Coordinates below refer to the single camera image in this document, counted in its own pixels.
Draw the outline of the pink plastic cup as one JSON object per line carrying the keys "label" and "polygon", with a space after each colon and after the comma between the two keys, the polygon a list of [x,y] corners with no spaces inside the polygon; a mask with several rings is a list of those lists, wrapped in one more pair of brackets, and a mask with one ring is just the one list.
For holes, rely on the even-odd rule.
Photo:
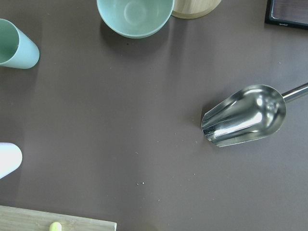
{"label": "pink plastic cup", "polygon": [[0,178],[12,173],[22,163],[22,152],[20,148],[9,142],[0,143]]}

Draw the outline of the black framed mirror tray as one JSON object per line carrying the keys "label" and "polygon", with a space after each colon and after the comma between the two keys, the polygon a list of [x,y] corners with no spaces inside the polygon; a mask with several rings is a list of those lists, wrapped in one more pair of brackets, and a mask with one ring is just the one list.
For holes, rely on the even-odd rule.
{"label": "black framed mirror tray", "polygon": [[308,0],[268,0],[264,23],[308,29]]}

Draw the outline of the steel metal scoop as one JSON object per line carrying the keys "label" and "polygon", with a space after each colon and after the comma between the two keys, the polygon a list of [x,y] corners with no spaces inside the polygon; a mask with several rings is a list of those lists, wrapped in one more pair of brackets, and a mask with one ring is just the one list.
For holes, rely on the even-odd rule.
{"label": "steel metal scoop", "polygon": [[245,87],[204,114],[202,132],[218,147],[265,138],[283,125],[286,104],[307,93],[307,84],[285,93],[264,84]]}

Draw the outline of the green ceramic bowl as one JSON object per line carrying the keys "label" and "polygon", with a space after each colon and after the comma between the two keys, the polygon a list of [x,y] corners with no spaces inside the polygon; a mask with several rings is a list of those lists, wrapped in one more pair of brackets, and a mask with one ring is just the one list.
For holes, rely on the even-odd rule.
{"label": "green ceramic bowl", "polygon": [[158,32],[173,11],[173,0],[98,0],[102,20],[114,32],[142,39]]}

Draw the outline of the round wooden stand base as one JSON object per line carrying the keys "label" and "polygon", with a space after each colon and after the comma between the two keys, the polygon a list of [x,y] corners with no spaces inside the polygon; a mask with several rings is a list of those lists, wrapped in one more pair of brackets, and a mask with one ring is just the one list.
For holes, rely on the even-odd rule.
{"label": "round wooden stand base", "polygon": [[175,0],[172,16],[181,19],[196,19],[212,12],[221,0]]}

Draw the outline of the yellow plastic knife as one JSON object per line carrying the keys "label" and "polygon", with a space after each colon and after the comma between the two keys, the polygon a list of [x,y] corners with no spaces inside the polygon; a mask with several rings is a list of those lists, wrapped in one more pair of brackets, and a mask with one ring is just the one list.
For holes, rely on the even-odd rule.
{"label": "yellow plastic knife", "polygon": [[62,225],[60,222],[53,222],[49,226],[49,231],[62,231]]}

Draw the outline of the green plastic cup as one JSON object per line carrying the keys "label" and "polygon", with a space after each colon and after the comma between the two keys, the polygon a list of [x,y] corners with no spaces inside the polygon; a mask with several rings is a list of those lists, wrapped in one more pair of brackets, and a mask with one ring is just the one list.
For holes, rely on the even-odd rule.
{"label": "green plastic cup", "polygon": [[0,20],[0,65],[30,69],[39,60],[37,45],[12,22]]}

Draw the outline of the bamboo cutting board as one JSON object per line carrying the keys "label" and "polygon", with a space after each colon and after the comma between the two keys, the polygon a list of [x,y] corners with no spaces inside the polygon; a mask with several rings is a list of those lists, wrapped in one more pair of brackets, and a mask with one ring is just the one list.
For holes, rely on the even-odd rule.
{"label": "bamboo cutting board", "polygon": [[30,209],[1,206],[2,231],[48,231],[58,222],[63,231],[115,231],[117,223],[92,218],[76,217]]}

